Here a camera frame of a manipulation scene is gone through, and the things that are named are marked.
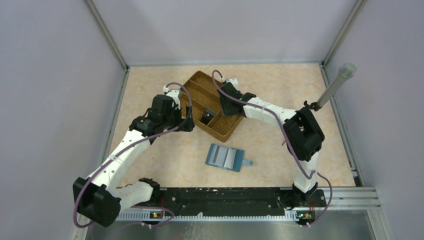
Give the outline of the blue card holder wallet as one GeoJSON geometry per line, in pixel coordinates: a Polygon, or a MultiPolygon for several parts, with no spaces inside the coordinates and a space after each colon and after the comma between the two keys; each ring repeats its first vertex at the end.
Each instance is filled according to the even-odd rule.
{"type": "Polygon", "coordinates": [[[242,166],[253,166],[254,162],[252,160],[245,158],[245,150],[240,148],[233,148],[233,147],[227,147],[223,145],[218,145],[215,143],[212,143],[210,145],[210,148],[208,150],[205,164],[216,167],[223,170],[228,170],[232,172],[240,172],[242,169],[242,166]],[[223,148],[226,148],[226,156],[225,156],[225,162],[223,166],[216,166],[212,164],[212,158],[215,151],[215,146],[221,146],[223,148]]]}

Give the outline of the grey striped card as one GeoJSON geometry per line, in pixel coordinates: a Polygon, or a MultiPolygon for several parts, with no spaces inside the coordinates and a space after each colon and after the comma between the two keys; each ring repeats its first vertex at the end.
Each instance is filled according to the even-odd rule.
{"type": "Polygon", "coordinates": [[[225,163],[227,150],[225,147],[216,145],[212,156],[211,163],[215,166],[222,167],[225,163]]]}

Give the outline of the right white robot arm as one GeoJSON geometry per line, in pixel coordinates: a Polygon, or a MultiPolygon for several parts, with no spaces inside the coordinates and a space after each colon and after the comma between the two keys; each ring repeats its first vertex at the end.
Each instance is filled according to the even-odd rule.
{"type": "Polygon", "coordinates": [[[312,111],[306,106],[299,110],[288,109],[249,92],[242,94],[230,81],[217,91],[225,116],[260,120],[282,131],[287,149],[297,165],[292,185],[293,200],[299,206],[307,206],[318,188],[317,162],[325,139],[312,111]]]}

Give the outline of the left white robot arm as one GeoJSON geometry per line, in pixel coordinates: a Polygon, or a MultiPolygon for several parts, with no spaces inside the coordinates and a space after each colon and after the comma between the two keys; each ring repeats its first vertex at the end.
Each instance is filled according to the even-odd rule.
{"type": "Polygon", "coordinates": [[[160,202],[160,193],[154,188],[157,183],[141,179],[129,186],[119,183],[135,160],[160,136],[172,132],[191,132],[194,127],[192,99],[188,97],[185,117],[182,117],[181,95],[177,90],[156,95],[151,107],[136,117],[128,127],[116,149],[86,178],[77,178],[73,183],[73,221],[80,224],[77,215],[82,215],[103,227],[110,226],[123,210],[139,203],[154,207],[160,202]]]}

